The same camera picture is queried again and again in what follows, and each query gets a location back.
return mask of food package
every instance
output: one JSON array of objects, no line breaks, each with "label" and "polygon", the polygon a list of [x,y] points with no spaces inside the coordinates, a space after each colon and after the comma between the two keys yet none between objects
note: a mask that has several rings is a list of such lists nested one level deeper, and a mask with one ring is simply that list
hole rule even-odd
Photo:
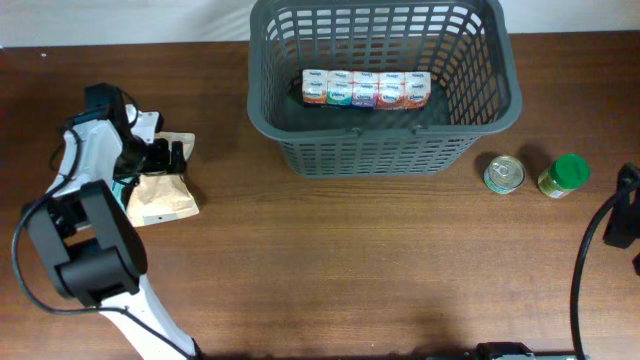
[{"label": "food package", "polygon": [[[184,158],[191,157],[195,135],[189,133],[160,132],[171,144],[182,141]],[[126,206],[129,221],[134,227],[158,224],[197,215],[200,210],[187,189],[182,174],[140,175]]]},{"label": "food package", "polygon": [[351,105],[363,108],[374,108],[378,102],[378,84],[353,84]]},{"label": "food package", "polygon": [[424,107],[431,95],[431,74],[428,72],[413,72],[406,74],[404,107],[419,109]]},{"label": "food package", "polygon": [[327,82],[324,80],[303,80],[302,100],[307,104],[326,104]]},{"label": "food package", "polygon": [[404,85],[380,84],[376,109],[402,110],[404,109]]},{"label": "food package", "polygon": [[329,81],[327,86],[327,104],[337,106],[351,105],[353,84],[342,81]]}]

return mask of gray plastic basket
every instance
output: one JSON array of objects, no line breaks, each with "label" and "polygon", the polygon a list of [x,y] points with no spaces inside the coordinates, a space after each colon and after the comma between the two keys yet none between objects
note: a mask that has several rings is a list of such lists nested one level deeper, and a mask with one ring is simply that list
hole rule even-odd
[{"label": "gray plastic basket", "polygon": [[[313,68],[430,71],[432,94],[422,110],[304,107]],[[433,174],[521,108],[497,0],[259,0],[251,12],[249,117],[303,176]]]}]

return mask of wood grain surface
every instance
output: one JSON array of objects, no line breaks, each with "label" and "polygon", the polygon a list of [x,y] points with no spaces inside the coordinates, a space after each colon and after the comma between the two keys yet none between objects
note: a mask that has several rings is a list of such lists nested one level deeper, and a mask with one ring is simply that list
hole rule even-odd
[{"label": "wood grain surface", "polygon": [[[198,216],[139,233],[149,278],[177,324],[210,355],[382,355],[521,341],[569,350],[569,285],[580,239],[628,161],[640,164],[640,34],[513,36],[524,109],[434,176],[306,180],[246,112],[247,43],[4,49],[0,63],[0,357],[136,359],[101,316],[56,317],[18,290],[9,239],[20,207],[52,182],[55,128],[83,87],[117,84],[167,131],[193,132],[188,183]],[[562,200],[534,178],[575,152],[592,167]],[[528,176],[508,196],[481,172],[496,154]],[[580,315],[593,359],[638,359],[640,247],[601,228]],[[37,294],[62,300],[25,236]]]}]

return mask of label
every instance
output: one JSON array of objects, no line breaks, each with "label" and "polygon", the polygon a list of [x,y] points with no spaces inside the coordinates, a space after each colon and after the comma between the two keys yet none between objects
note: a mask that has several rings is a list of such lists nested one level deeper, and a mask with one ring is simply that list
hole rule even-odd
[{"label": "label", "polygon": [[332,70],[329,71],[329,81],[351,83],[353,82],[353,73],[351,71]]},{"label": "label", "polygon": [[401,95],[396,95],[396,94],[393,94],[393,95],[384,94],[382,95],[382,99],[387,102],[396,102],[398,101],[398,99],[400,99],[400,96]]},{"label": "label", "polygon": [[431,73],[427,71],[415,71],[405,73],[406,82],[424,82],[425,80],[431,81]]},{"label": "label", "polygon": [[377,84],[380,77],[377,73],[366,72],[366,71],[354,71],[353,72],[353,82],[360,84]]},{"label": "label", "polygon": [[319,99],[322,96],[324,96],[324,90],[322,90],[322,89],[308,89],[305,92],[305,95],[307,97],[311,97],[311,98],[314,98],[314,99]]},{"label": "label", "polygon": [[566,192],[564,192],[564,191],[558,191],[558,190],[555,190],[554,192],[552,192],[551,194],[549,194],[549,197],[552,197],[552,198],[554,198],[554,199],[559,199],[559,198],[561,198],[561,197],[564,197],[565,195],[567,195],[567,193],[566,193]]},{"label": "label", "polygon": [[329,72],[327,70],[315,70],[315,69],[302,70],[302,81],[319,80],[319,81],[326,82],[328,73]]},{"label": "label", "polygon": [[380,84],[404,84],[404,73],[381,73]]}]

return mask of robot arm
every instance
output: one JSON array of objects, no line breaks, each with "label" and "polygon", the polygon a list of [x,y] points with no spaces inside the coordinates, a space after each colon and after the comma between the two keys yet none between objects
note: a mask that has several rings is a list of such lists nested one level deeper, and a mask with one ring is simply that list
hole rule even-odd
[{"label": "robot arm", "polygon": [[[118,88],[99,84],[85,93],[89,109],[67,123],[63,160],[50,190],[65,184],[33,214],[27,231],[56,291],[87,308],[105,309],[99,312],[143,358],[198,358],[193,339],[153,292],[142,241],[109,188],[114,178],[183,172],[181,143],[172,144],[170,153],[166,141],[154,140],[161,115],[125,107]],[[87,228],[94,238],[65,242]],[[114,308],[127,314],[106,311]]]}]

